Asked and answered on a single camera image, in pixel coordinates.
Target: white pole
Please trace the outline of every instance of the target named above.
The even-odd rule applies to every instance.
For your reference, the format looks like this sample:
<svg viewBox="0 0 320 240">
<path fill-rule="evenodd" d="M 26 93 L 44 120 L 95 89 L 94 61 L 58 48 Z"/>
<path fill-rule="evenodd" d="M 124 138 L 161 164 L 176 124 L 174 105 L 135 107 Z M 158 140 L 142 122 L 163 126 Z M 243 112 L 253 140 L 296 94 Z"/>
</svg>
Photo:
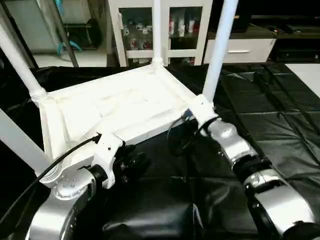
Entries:
<svg viewBox="0 0 320 240">
<path fill-rule="evenodd" d="M 40 86 L 35 76 L 29 70 L 24 59 L 17 51 L 14 44 L 11 42 L 9 36 L 0 24 L 0 48 L 9 59 L 15 71 L 20 76 L 24 85 L 28 88 L 29 94 L 33 101 L 39 101 L 47 96 L 46 90 Z"/>
<path fill-rule="evenodd" d="M 152 63 L 163 65 L 161 46 L 161 0 L 153 0 L 152 6 L 153 58 Z"/>
<path fill-rule="evenodd" d="M 212 49 L 211 60 L 206 74 L 203 95 L 209 102 L 215 96 L 222 64 L 227 52 L 228 40 L 237 10 L 238 0 L 224 0 L 218 30 L 215 35 L 214 47 Z"/>
<path fill-rule="evenodd" d="M 0 109 L 0 139 L 37 175 L 41 174 L 50 162 L 46 154 L 38 147 L 2 109 Z"/>
</svg>

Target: white bracket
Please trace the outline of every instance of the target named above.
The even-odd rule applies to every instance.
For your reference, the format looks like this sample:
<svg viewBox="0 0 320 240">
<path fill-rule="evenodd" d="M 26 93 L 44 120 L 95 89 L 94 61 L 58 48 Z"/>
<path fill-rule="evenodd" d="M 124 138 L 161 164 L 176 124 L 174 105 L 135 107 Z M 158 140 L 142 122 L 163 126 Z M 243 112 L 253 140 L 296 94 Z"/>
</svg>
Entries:
<svg viewBox="0 0 320 240">
<path fill-rule="evenodd" d="M 193 116 L 198 122 L 199 127 L 201 127 L 210 119 L 218 117 L 218 114 L 216 114 L 214 111 L 213 103 L 208 102 L 203 94 L 196 96 L 189 103 L 189 110 L 192 112 Z"/>
<path fill-rule="evenodd" d="M 91 166 L 99 165 L 105 171 L 108 179 L 102 182 L 102 186 L 106 189 L 116 183 L 113 165 L 116 159 L 115 155 L 122 145 L 123 141 L 113 133 L 104 133 L 96 146 Z"/>
</svg>

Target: screw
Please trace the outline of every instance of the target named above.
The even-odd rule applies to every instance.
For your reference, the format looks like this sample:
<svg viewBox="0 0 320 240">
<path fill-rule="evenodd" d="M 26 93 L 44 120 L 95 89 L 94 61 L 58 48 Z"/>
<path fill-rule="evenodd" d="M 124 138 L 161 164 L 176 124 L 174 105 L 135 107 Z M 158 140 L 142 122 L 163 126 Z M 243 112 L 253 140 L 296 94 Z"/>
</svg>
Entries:
<svg viewBox="0 0 320 240">
<path fill-rule="evenodd" d="M 123 176 L 122 177 L 122 182 L 124 183 L 124 184 L 126 184 L 126 183 L 128 183 L 128 181 L 129 181 L 129 179 L 127 178 L 127 176 Z"/>
<path fill-rule="evenodd" d="M 120 168 L 121 168 L 121 170 L 124 170 L 126 168 L 126 165 L 121 163 Z"/>
</svg>

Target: drawer handle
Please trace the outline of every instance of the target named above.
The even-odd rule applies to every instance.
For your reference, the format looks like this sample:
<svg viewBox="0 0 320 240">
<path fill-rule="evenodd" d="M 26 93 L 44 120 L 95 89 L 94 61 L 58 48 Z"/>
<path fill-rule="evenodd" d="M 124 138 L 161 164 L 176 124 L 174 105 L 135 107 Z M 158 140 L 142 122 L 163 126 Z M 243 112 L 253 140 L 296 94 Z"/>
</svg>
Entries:
<svg viewBox="0 0 320 240">
<path fill-rule="evenodd" d="M 229 50 L 228 54 L 247 54 L 250 50 Z"/>
</svg>

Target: white drawer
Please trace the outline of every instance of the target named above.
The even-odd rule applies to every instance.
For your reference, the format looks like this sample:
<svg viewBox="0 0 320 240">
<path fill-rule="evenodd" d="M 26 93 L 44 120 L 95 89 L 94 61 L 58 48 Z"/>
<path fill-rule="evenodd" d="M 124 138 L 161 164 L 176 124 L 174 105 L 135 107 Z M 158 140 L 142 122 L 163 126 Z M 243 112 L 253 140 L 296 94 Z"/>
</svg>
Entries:
<svg viewBox="0 0 320 240">
<path fill-rule="evenodd" d="M 224 56 L 224 63 L 264 63 L 276 39 L 229 39 L 228 51 Z M 204 64 L 210 63 L 215 40 L 208 40 L 206 45 Z"/>
</svg>

